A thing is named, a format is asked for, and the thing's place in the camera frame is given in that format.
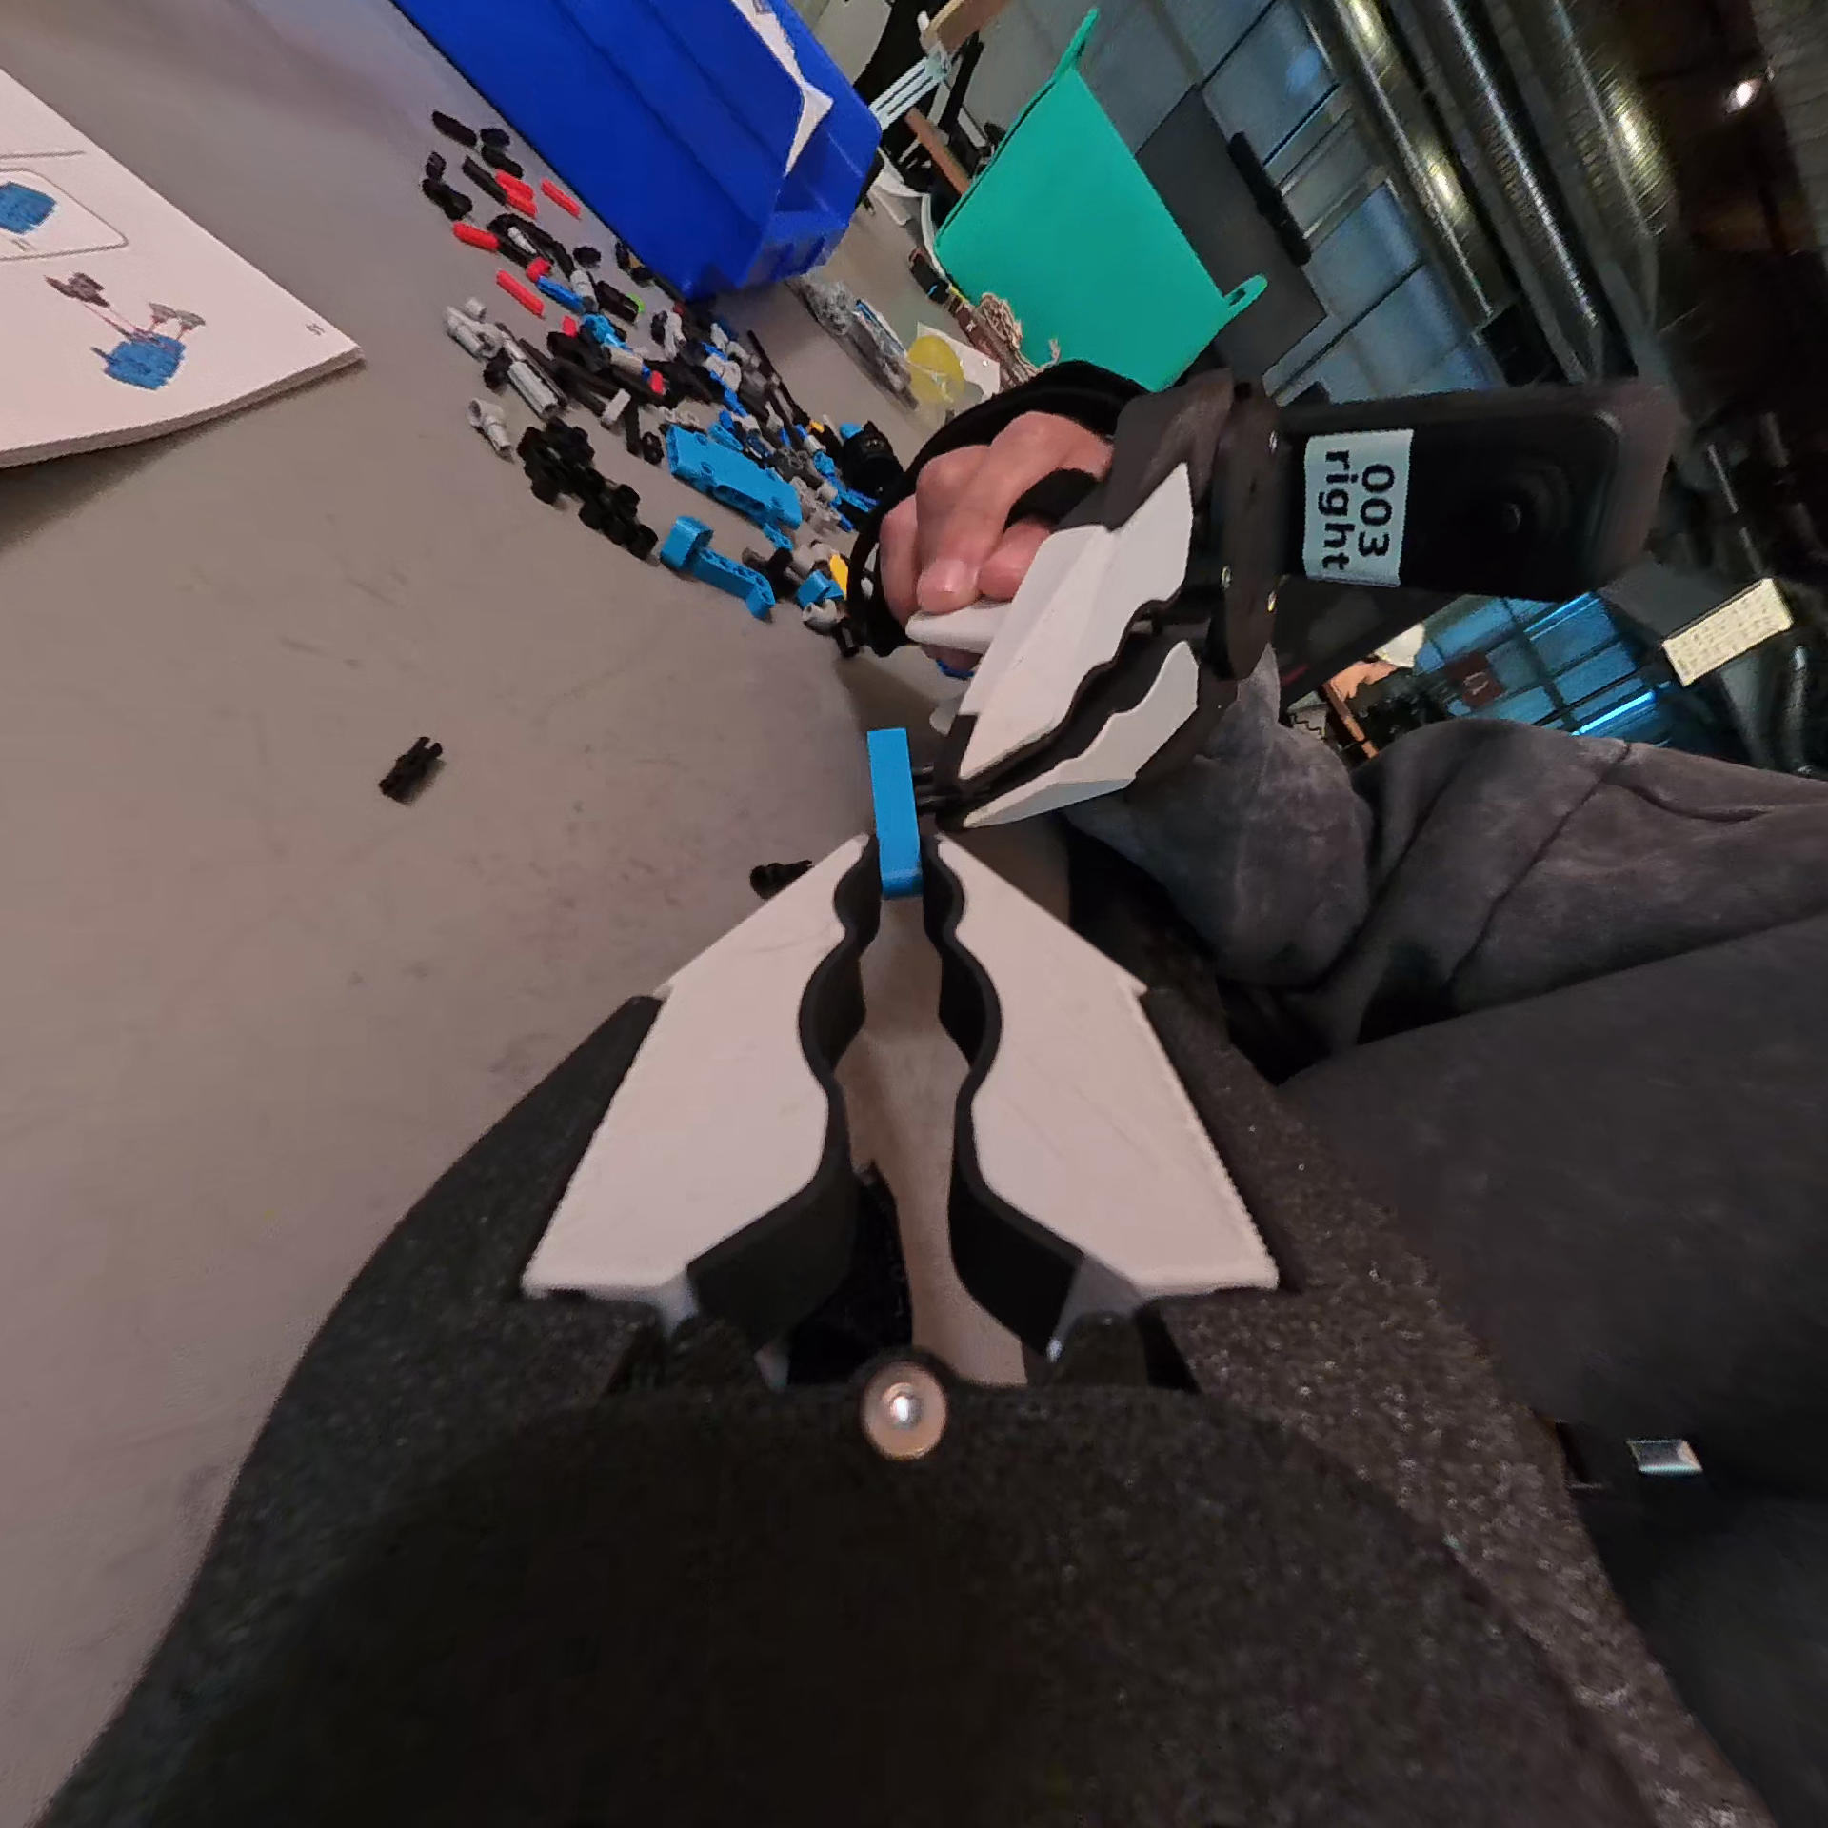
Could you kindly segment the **white label card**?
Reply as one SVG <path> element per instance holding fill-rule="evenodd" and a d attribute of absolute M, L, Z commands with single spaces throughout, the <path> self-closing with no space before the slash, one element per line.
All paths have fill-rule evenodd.
<path fill-rule="evenodd" d="M 1791 630 L 1794 612 L 1780 584 L 1759 578 L 1664 636 L 1660 651 L 1676 684 L 1686 689 Z"/>

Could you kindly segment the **blue plastic bin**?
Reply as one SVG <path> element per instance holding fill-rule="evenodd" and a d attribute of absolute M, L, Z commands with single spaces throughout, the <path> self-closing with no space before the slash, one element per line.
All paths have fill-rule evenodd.
<path fill-rule="evenodd" d="M 881 126 L 792 5 L 398 8 L 695 301 L 823 266 L 869 187 Z"/>

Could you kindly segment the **person's right hand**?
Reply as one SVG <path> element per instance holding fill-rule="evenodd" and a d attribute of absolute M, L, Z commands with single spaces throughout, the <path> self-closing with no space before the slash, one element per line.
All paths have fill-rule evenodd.
<path fill-rule="evenodd" d="M 930 461 L 879 531 L 886 610 L 905 625 L 914 613 L 1009 600 L 1052 536 L 1038 519 L 1015 519 L 1015 504 L 1054 473 L 1104 477 L 1110 461 L 1108 440 L 1047 414 Z"/>

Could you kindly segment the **instruction booklet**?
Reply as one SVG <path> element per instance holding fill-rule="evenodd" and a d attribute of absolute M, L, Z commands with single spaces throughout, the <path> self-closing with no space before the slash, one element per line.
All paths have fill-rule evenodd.
<path fill-rule="evenodd" d="M 356 363 L 319 312 L 3 76 L 3 467 L 164 437 Z"/>

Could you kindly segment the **green plastic bin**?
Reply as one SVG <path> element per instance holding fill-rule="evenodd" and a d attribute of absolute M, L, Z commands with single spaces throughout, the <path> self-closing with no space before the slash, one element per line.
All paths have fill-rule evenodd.
<path fill-rule="evenodd" d="M 935 229 L 931 257 L 968 304 L 1006 304 L 1038 367 L 1079 360 L 1147 389 L 1175 384 L 1269 291 L 1221 285 L 1082 74 L 1088 8 L 1056 69 Z"/>

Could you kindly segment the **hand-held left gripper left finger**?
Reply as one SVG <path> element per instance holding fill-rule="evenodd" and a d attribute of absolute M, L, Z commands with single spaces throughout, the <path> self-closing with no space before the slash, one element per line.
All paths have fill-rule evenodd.
<path fill-rule="evenodd" d="M 781 1383 L 911 1343 L 894 1200 L 853 1161 L 838 1066 L 863 1025 L 878 842 L 781 886 L 610 1030 L 626 1064 L 520 1273 L 528 1300 L 715 1322 Z"/>

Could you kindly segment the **light blue short beam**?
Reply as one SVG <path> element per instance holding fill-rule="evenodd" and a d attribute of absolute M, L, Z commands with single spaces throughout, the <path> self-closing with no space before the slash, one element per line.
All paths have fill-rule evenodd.
<path fill-rule="evenodd" d="M 863 744 L 881 895 L 914 898 L 923 893 L 923 823 L 908 732 L 879 726 L 866 733 Z"/>

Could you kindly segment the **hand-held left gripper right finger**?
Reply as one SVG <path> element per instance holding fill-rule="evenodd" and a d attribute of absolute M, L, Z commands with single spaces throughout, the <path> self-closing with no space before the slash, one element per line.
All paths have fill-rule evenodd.
<path fill-rule="evenodd" d="M 1058 1359 L 1087 1319 L 1277 1291 L 1147 989 L 951 838 L 924 847 L 924 932 L 966 1066 L 948 1244 L 972 1301 Z"/>

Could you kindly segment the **light blue curved panel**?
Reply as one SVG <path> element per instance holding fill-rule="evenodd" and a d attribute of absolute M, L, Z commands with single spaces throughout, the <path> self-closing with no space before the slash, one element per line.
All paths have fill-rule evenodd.
<path fill-rule="evenodd" d="M 692 427 L 669 427 L 663 451 L 669 471 L 685 488 L 766 531 L 791 536 L 801 528 L 798 494 L 774 471 Z"/>

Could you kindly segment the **person's dark clothing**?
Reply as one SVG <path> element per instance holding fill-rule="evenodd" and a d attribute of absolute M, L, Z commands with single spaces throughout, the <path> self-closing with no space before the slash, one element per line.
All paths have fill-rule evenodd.
<path fill-rule="evenodd" d="M 1514 1398 L 1575 1429 L 1609 1575 L 1780 1824 L 1824 1824 L 1824 994 L 1794 928 L 1285 1083 Z M 1639 1477 L 1629 1436 L 1706 1473 Z"/>

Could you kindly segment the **person's right forearm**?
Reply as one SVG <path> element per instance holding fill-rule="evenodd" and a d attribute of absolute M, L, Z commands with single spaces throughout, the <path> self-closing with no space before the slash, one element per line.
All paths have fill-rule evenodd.
<path fill-rule="evenodd" d="M 1199 751 L 1066 823 L 1139 868 L 1219 983 L 1310 1060 L 1802 928 L 1826 788 L 1529 723 L 1453 718 L 1347 769 L 1264 661 Z"/>

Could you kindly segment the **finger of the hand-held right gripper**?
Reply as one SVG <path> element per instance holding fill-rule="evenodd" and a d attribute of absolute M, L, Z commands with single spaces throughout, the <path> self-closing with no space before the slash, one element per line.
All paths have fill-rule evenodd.
<path fill-rule="evenodd" d="M 1178 463 L 1122 525 L 1082 525 L 1043 545 L 960 704 L 955 786 L 1030 783 L 1087 748 L 1096 724 L 1140 701 L 1170 649 L 1131 644 L 1152 606 L 1179 596 L 1194 531 L 1194 494 Z"/>
<path fill-rule="evenodd" d="M 964 813 L 966 831 L 1047 817 L 1130 788 L 1199 707 L 1201 668 L 1190 647 L 1172 647 L 1140 701 L 1108 714 L 1087 748 L 1047 763 L 1030 783 L 996 793 Z"/>

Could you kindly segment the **pile of building brick pieces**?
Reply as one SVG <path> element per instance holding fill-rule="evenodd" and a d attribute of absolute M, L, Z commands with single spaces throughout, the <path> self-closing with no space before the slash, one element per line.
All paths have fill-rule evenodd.
<path fill-rule="evenodd" d="M 545 507 L 574 511 L 639 564 L 669 571 L 658 547 L 672 521 L 701 519 L 721 554 L 772 581 L 772 613 L 855 658 L 869 588 L 853 548 L 904 474 L 879 425 L 807 412 L 757 331 L 687 303 L 624 239 L 568 235 L 584 222 L 578 198 L 532 173 L 507 128 L 441 108 L 427 120 L 441 145 L 427 153 L 420 193 L 454 242 L 495 262 L 492 299 L 443 309 L 484 388 L 466 407 L 472 430 Z M 672 425 L 783 477 L 801 528 L 766 531 L 680 483 L 663 451 Z"/>

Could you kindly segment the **grey desk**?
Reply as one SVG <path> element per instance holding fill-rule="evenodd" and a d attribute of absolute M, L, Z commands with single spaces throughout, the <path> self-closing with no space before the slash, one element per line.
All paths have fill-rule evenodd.
<path fill-rule="evenodd" d="M 866 829 L 944 689 L 634 564 L 472 434 L 389 5 L 4 5 L 4 69 L 363 363 L 4 474 L 4 1824 L 192 1584 L 292 1366 L 477 1137 Z M 417 737 L 411 805 L 378 782 Z"/>

